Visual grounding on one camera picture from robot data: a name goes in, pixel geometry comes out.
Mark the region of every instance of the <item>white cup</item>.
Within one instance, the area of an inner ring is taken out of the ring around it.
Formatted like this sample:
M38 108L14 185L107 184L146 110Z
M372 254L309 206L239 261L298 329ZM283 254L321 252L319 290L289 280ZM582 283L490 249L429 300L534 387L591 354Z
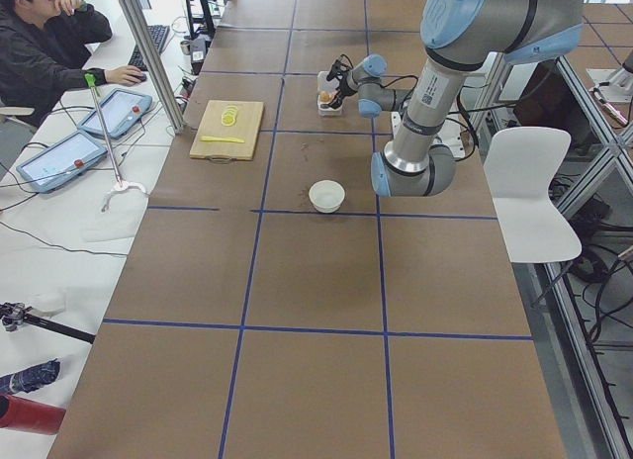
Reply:
M320 180L308 192L310 201L319 212L336 212L345 199L345 189L333 180Z

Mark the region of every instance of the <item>man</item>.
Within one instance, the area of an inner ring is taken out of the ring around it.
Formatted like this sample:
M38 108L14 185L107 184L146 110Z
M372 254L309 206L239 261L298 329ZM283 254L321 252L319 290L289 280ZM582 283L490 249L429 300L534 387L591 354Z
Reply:
M86 88L86 44L112 36L105 16L83 0L0 0L0 99L35 108L22 119L39 126L66 90ZM97 84L132 86L143 73L135 66L91 68Z

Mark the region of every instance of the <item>tablet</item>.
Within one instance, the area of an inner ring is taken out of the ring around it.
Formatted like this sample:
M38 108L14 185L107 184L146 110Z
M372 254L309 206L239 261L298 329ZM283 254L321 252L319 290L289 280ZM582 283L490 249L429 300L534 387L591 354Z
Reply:
M99 106L106 120L110 138L120 138L149 110L151 96L116 88L101 100ZM77 129L103 137L103 128L95 110L79 122Z
M89 169L106 153L106 148L96 139L76 131L18 165L17 169L36 192L45 193Z

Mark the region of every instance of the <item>hand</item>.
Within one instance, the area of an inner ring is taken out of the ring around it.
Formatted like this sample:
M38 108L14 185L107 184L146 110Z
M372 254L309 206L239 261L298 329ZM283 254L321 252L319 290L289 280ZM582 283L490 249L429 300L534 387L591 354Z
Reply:
M72 16L75 9L81 7L81 3L81 0L54 0L55 8L59 13L65 12L68 16Z
M116 83L118 85L133 86L144 80L144 73L132 65L120 66L114 70L106 70L104 72L108 83Z

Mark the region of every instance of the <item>white desk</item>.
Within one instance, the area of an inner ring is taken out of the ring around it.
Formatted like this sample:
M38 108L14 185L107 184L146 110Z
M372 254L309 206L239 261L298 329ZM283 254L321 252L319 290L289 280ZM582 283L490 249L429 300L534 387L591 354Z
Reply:
M149 24L169 24L174 17L161 17L148 13ZM134 48L134 38L125 19L114 26L115 36L99 45L86 67L114 68L128 62ZM161 58L172 88L176 88L183 75L179 68L189 68L187 57L180 51L180 37L171 33L171 42ZM101 87L103 95L114 85ZM133 88L152 96L159 106L143 117L145 134L134 146L131 144L143 134L138 131L130 138L116 142L115 153L125 157L121 170L130 181L142 183L151 191L171 144L173 131L160 107L151 79ZM61 99L64 106L93 106L88 90L70 91ZM79 121L85 111L73 111ZM64 112L50 115L33 137L33 141L51 144L75 131L73 123ZM29 147L20 155L15 166L40 151ZM97 165L108 168L105 159ZM15 181L7 174L0 185ZM69 248L92 251L128 253L140 220L147 206L147 198L139 191L116 195L110 210L103 214L103 196L114 185L112 170L86 172L61 189L8 210L0 215L0 221L19 230L28 231L48 242ZM0 190L0 206L7 207L24 199L28 194L18 187ZM48 248L28 236L0 227L0 302L33 304L30 298L37 295L63 296L66 311L52 318L80 330L96 333L112 292L125 263L124 256L68 253ZM57 380L30 394L20 396L66 408L79 380L90 345L64 335L32 325L24 325L15 332L0 331L0 376L58 358L61 371ZM54 436L44 436L0 429L0 447L4 459L40 459L47 456Z

